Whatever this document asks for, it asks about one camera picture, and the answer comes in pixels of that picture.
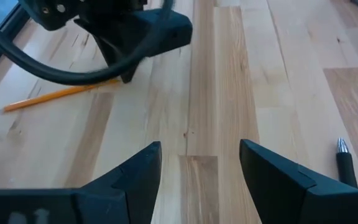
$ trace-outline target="wooden surface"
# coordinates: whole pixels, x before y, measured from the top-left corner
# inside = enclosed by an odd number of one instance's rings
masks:
[[[149,0],[147,8],[159,7]],[[358,180],[358,8],[348,0],[182,0],[191,45],[144,60],[127,85],[0,114],[0,188],[79,187],[152,141],[162,179],[152,223],[259,223],[239,141],[337,179],[336,139]],[[15,43],[50,66],[106,66],[73,23],[30,21]],[[65,88],[0,60],[0,109]]]

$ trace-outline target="black pen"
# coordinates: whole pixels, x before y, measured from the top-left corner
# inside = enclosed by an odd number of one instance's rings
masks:
[[[354,174],[352,154],[349,152],[345,140],[338,139],[338,151],[336,164],[338,166],[339,181],[352,187],[357,187],[356,175]]]

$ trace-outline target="screw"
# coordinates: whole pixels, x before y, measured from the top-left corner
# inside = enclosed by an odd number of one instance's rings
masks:
[[[57,5],[56,9],[57,9],[57,11],[62,12],[62,13],[66,11],[66,7],[62,4]]]
[[[49,13],[49,9],[47,7],[43,7],[42,8],[42,12],[45,13],[45,14],[48,14]]]

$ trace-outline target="black cable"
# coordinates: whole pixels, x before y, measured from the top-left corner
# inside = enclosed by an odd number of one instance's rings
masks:
[[[150,28],[149,33],[135,48],[135,50],[126,58],[118,61],[108,68],[97,70],[89,73],[76,73],[58,70],[46,66],[32,57],[28,56],[21,49],[16,47],[4,34],[0,31],[0,50],[10,60],[16,63],[24,70],[31,74],[43,78],[45,80],[60,83],[64,85],[89,85],[103,82],[112,78],[116,78],[122,73],[128,71],[136,63],[140,62],[150,50],[153,49],[162,39],[162,29],[165,21],[169,18],[173,0],[164,0],[162,10],[156,23]]]

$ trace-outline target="pencil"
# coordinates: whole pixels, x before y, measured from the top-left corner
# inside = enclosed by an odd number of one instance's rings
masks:
[[[12,103],[10,105],[5,106],[3,109],[0,110],[0,112],[5,113],[5,112],[10,112],[10,111],[14,111],[14,110],[18,110],[21,108],[25,108],[28,106],[32,106],[32,105],[36,105],[39,103],[43,103],[46,101],[50,101],[50,100],[54,100],[57,98],[61,98],[63,96],[68,96],[68,95],[72,95],[75,93],[79,93],[82,91],[86,91],[86,90],[91,90],[93,88],[97,88],[97,87],[101,87],[101,86],[105,86],[105,85],[109,85],[109,84],[113,84],[113,83],[119,83],[121,82],[120,80],[116,80],[116,79],[112,79],[109,80],[107,82],[104,83],[99,83],[96,85],[88,85],[88,86],[73,86],[64,90],[59,90],[53,93],[48,93],[42,96],[37,96],[35,98],[31,98],[31,99],[27,99],[27,100],[23,100],[23,101],[19,101],[17,103]]]

